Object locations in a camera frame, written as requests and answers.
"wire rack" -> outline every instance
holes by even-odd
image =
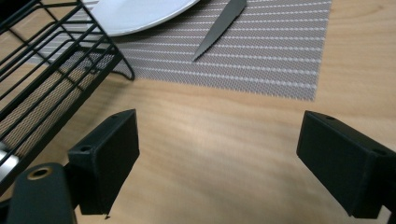
[[[0,10],[7,9],[0,13],[0,149],[6,153],[0,160],[0,173],[6,172],[0,194],[116,66],[134,79],[119,49],[79,0],[11,2],[0,2]],[[12,158],[18,162],[8,171]]]

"knife blade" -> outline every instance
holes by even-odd
[[[247,0],[231,0],[225,6],[219,17],[216,19],[215,23],[210,28],[209,32],[207,32],[204,40],[195,51],[194,57],[192,58],[193,62],[221,37],[221,35],[227,30],[231,23],[233,23],[235,18],[241,14],[246,5]]]

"screw hole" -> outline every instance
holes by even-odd
[[[80,149],[80,151],[89,151],[89,150],[91,150],[91,147],[90,147],[90,146],[85,146],[85,147],[82,147],[82,148]]]
[[[386,151],[383,151],[383,150],[378,149],[378,148],[373,149],[373,152],[375,152],[376,154],[379,154],[379,155],[381,155],[381,156],[387,155],[387,152],[386,152]]]
[[[31,172],[27,178],[30,180],[37,180],[50,175],[50,173],[52,173],[52,169],[50,167],[41,167]]]

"gray placemat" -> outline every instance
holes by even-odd
[[[87,7],[95,2],[87,0]],[[248,0],[219,41],[191,58],[229,0],[202,0],[147,31],[115,37],[137,78],[313,100],[331,1]]]

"woven placemat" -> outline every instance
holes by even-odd
[[[201,0],[159,26],[114,37],[137,78],[313,100],[332,2],[247,0],[196,62],[192,56],[229,0]],[[97,1],[86,0],[93,8]]]

